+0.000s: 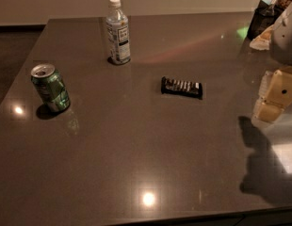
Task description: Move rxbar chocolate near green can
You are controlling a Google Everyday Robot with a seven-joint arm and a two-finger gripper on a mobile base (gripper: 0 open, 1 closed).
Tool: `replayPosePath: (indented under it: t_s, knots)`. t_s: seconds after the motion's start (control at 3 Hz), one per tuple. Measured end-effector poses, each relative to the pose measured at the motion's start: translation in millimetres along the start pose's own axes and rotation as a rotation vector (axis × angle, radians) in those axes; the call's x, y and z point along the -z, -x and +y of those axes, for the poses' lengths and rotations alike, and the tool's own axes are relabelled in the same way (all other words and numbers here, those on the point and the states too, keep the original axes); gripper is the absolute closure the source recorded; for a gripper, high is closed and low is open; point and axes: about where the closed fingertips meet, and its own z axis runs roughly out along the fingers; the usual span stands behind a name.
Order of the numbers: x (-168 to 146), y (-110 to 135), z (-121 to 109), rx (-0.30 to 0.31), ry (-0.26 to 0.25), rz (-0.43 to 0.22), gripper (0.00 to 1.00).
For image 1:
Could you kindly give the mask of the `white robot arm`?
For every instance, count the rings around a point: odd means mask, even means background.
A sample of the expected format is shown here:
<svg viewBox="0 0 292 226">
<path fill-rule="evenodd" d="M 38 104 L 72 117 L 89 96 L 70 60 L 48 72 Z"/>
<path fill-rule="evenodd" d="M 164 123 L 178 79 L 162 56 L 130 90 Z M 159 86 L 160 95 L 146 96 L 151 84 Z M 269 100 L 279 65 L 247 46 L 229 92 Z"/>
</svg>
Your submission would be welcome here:
<svg viewBox="0 0 292 226">
<path fill-rule="evenodd" d="M 282 67 L 262 77 L 253 121 L 275 122 L 292 104 L 292 2 L 276 20 L 271 31 L 270 55 Z"/>
</svg>

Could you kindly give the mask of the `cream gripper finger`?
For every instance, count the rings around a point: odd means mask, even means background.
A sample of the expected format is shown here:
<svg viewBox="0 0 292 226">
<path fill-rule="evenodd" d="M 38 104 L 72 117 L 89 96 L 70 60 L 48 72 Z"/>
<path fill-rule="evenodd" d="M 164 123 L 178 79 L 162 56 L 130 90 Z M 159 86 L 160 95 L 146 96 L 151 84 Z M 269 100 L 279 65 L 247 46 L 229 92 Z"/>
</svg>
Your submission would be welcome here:
<svg viewBox="0 0 292 226">
<path fill-rule="evenodd" d="M 270 85 L 270 81 L 273 77 L 273 72 L 266 71 L 264 76 L 261 79 L 261 84 L 258 90 L 258 95 L 260 98 L 264 98 L 268 93 L 268 88 Z"/>
<path fill-rule="evenodd" d="M 253 116 L 268 123 L 276 121 L 292 104 L 292 66 L 285 66 L 273 72 L 268 93 L 258 98 Z"/>
</svg>

